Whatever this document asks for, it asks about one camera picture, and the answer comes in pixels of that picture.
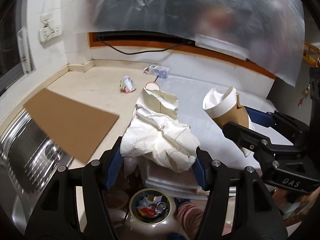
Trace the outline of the person right hand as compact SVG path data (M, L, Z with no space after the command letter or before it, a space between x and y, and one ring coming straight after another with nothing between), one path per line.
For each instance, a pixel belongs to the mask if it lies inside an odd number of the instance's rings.
M283 218L289 219L295 216L299 218L305 217L310 212L318 196L319 187L311 194L294 200L293 203L289 202L289 192L282 189L276 189L272 198L283 214Z

